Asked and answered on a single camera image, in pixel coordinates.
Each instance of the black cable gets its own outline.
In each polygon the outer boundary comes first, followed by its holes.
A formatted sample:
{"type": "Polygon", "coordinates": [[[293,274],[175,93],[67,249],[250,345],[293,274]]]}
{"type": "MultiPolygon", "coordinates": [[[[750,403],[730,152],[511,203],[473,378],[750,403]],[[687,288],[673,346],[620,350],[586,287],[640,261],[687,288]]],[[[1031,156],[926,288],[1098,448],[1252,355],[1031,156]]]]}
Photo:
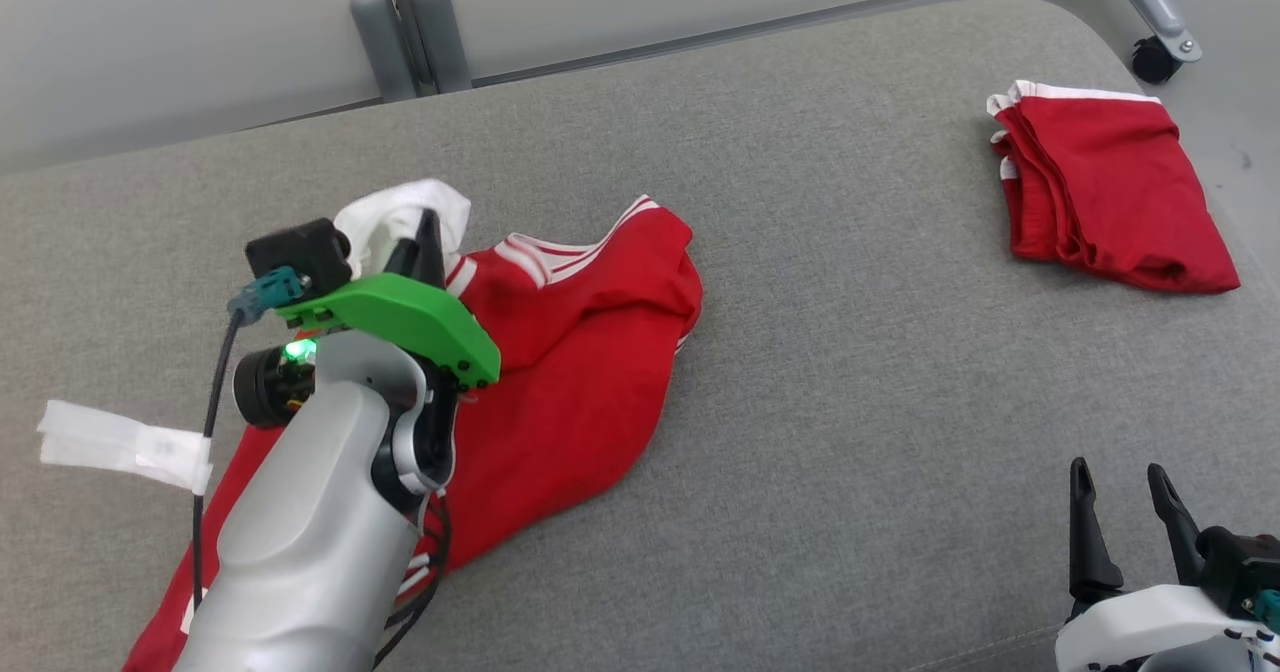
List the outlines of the black cable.
{"type": "Polygon", "coordinates": [[[422,613],[426,612],[426,605],[429,605],[431,599],[435,598],[435,590],[439,589],[440,580],[444,577],[444,566],[449,562],[449,543],[453,538],[453,522],[449,520],[449,508],[448,504],[445,504],[444,498],[438,499],[440,503],[440,511],[436,516],[440,518],[440,525],[444,529],[444,543],[440,545],[438,552],[439,567],[436,567],[435,576],[431,579],[426,589],[422,590],[421,594],[416,595],[411,603],[406,604],[401,611],[396,612],[387,620],[388,630],[396,626],[397,622],[404,622],[399,630],[396,630],[392,639],[387,640],[383,649],[378,650],[378,654],[374,655],[374,667],[379,667],[383,659],[387,659],[387,655],[396,649],[396,645],[404,639],[404,635],[407,635],[408,631],[412,630],[413,625],[416,625],[422,617],[422,613]]]}
{"type": "MultiPolygon", "coordinates": [[[[223,348],[218,353],[218,367],[214,369],[214,381],[212,388],[209,390],[209,410],[205,411],[205,439],[214,439],[214,422],[218,420],[218,402],[223,397],[223,380],[227,379],[227,367],[230,365],[232,358],[232,346],[236,343],[236,332],[239,330],[241,323],[244,320],[243,308],[237,308],[232,312],[230,321],[227,324],[227,335],[223,338],[223,348]]],[[[196,612],[200,607],[200,602],[204,599],[205,590],[200,581],[202,575],[200,544],[201,544],[201,526],[204,525],[205,517],[205,495],[197,494],[191,509],[191,577],[192,577],[192,591],[191,591],[191,609],[196,612]]]]}

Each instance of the gray cushion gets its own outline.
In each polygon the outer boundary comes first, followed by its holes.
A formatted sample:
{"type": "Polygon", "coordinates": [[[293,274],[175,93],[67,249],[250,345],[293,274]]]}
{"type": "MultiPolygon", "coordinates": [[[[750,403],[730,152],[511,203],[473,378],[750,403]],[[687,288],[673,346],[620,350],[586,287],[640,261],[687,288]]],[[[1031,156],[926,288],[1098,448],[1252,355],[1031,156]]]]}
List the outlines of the gray cushion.
{"type": "MultiPolygon", "coordinates": [[[[188,538],[175,489],[41,468],[44,401],[198,426],[243,242],[435,175],[472,247],[653,195],[705,312],[634,472],[385,668],[1051,671],[1075,454],[1132,585],[1172,580],[1148,461],[1202,524],[1280,526],[1280,312],[1239,248],[1211,298],[1014,261],[983,102],[1015,78],[1134,90],[1066,12],[984,0],[0,180],[5,667],[119,664],[188,538]]],[[[221,461],[239,433],[224,403],[221,461]]]]}

